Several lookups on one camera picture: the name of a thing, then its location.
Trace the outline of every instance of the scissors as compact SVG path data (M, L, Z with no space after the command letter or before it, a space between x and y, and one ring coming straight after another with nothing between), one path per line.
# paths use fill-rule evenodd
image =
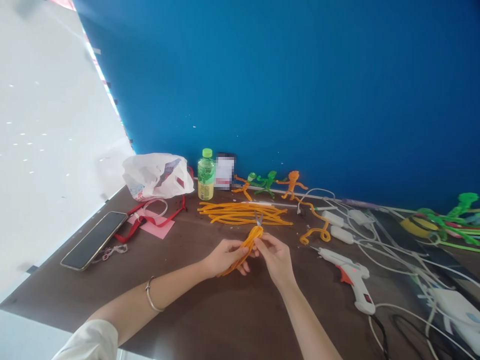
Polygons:
M264 213L262 212L261 213L261 217L260 217L260 220L259 220L259 217L257 215L257 210L255 210L255 220L256 220L256 225L257 226L262 226L262 221L264 220Z

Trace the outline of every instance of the pink paper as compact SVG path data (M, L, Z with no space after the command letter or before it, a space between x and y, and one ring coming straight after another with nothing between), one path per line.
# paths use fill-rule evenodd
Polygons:
M138 214L138 216L142 216L144 214L144 211L143 209L140 209L139 211L136 212L136 214ZM150 211L150 210L147 210L145 211L145 215L148 216L148 217L155 217L157 216L158 214L157 213L154 213L153 211ZM130 224L133 225L133 223L135 222L135 220L137 220L137 217L135 216L135 214L132 214L129 218L128 218L128 222ZM167 220L166 217L163 217L163 216L159 216L159 217L156 217L155 218L155 224L161 224L163 223L165 220ZM140 229L143 229L145 230L146 232L152 234L152 235L155 235L157 238L160 238L160 239L164 239L165 236L167 236L167 234L169 233L170 229L172 228L172 226L175 224L175 221L173 220L170 220L169 222L167 222L165 225L163 225L162 227L158 227L158 226L155 226L153 225L151 222L147 221L146 223L144 223L142 226L140 226Z

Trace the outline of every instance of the white sleeve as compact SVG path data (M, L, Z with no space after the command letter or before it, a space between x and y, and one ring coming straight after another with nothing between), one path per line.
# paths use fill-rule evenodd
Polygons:
M52 360L115 360L119 333L106 320L90 320L78 328Z

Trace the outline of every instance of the red trigger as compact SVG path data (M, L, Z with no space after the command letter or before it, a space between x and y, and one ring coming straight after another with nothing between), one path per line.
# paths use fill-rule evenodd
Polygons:
M352 280L350 280L349 276L347 275L347 273L338 265L335 265L337 268L340 269L340 272L341 272L341 279L340 279L340 282L342 283L347 283L347 284L350 284L352 286L354 286L354 283L352 282Z

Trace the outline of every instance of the hot glue gun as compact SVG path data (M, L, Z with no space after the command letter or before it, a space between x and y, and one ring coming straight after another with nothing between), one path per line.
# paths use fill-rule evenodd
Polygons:
M363 281L363 279L368 279L370 277L369 270L359 263L354 263L348 257L339 255L331 250L327 250L322 247L310 247L315 249L320 257L324 258L328 262L331 262L340 269L340 281L350 284L353 288L353 293L355 294L356 300L356 308L367 315L375 314L374 302L372 301L369 291L367 290L367 287Z

